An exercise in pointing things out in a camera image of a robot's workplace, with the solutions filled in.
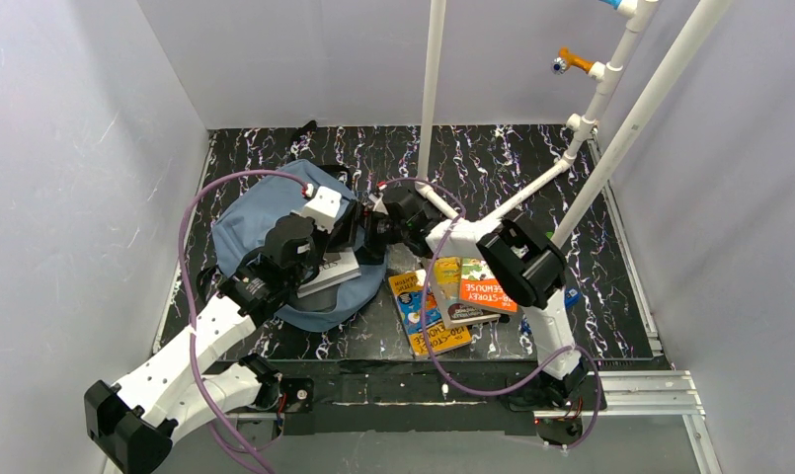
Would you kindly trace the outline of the white style magazine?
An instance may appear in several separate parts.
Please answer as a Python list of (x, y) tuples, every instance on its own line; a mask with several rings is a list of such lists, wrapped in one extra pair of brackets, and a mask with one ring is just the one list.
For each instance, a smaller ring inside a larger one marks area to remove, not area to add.
[(316, 278), (310, 282), (303, 283), (298, 288), (297, 296), (299, 298), (307, 297), (360, 275), (361, 269), (352, 249), (346, 249), (338, 253), (328, 253), (324, 257)]

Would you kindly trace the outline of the light blue student backpack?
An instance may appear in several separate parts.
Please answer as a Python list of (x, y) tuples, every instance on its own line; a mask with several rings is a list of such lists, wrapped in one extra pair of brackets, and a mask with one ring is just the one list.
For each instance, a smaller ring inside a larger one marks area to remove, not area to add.
[[(312, 120), (295, 130), (221, 129), (211, 134), (216, 141), (212, 149), (219, 153), (226, 148), (232, 158), (254, 158), (268, 149), (272, 163), (286, 158), (287, 163), (279, 170), (339, 192), (342, 195), (341, 217), (351, 223), (352, 208), (358, 202), (350, 188), (339, 180), (340, 175), (349, 171), (340, 165), (317, 165), (306, 158), (296, 158), (292, 152), (316, 128), (317, 122)], [(261, 179), (234, 200), (211, 228), (216, 265), (223, 275), (232, 277), (235, 267), (244, 262), (248, 253), (264, 245), (266, 234), (276, 222), (304, 204), (305, 199), (295, 193), (295, 183), (276, 176)], [(270, 312), (271, 316), (300, 330), (321, 333), (338, 327), (376, 296), (386, 274), (386, 264), (383, 259), (368, 255), (362, 247), (361, 224), (353, 226), (356, 239), (347, 249), (355, 252), (361, 275), (303, 298), (297, 296), (299, 285), (280, 308)]]

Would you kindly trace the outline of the beige paperback book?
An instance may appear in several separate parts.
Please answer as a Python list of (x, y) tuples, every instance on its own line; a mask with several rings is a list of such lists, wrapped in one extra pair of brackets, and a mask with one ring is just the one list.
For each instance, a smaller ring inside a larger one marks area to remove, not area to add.
[(459, 301), (460, 263), (460, 258), (446, 257), (437, 259), (431, 267), (431, 291), (444, 327), (453, 329), (498, 320), (499, 313)]

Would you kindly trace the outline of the orange storey treehouse book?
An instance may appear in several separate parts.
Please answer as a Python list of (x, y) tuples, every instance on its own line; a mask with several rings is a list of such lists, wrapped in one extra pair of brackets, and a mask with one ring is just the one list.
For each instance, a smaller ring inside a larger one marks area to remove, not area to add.
[(478, 259), (460, 263), (459, 301), (500, 314), (518, 313), (518, 305), (505, 293), (489, 265)]

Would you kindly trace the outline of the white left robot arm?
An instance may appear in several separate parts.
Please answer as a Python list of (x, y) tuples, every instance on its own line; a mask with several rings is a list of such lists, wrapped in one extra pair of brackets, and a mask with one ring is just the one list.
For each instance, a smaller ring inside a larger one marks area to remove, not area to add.
[(321, 302), (312, 284), (329, 254), (360, 243), (356, 204), (308, 203), (300, 210), (230, 207), (212, 229), (219, 287), (174, 340), (115, 383), (85, 393), (89, 438), (121, 473), (151, 473), (184, 435), (219, 414), (254, 403), (277, 375), (248, 357), (224, 373), (203, 372), (267, 320), (325, 332), (371, 298), (360, 275)]

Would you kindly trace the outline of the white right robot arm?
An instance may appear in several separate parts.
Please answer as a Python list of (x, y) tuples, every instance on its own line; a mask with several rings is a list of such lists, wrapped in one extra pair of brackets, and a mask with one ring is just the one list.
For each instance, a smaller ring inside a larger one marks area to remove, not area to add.
[(445, 214), (412, 185), (384, 187), (366, 200), (361, 214), (377, 243), (401, 243), (422, 258), (486, 263), (529, 324), (540, 373), (564, 383), (586, 375), (565, 305), (566, 259), (527, 215), (470, 221)]

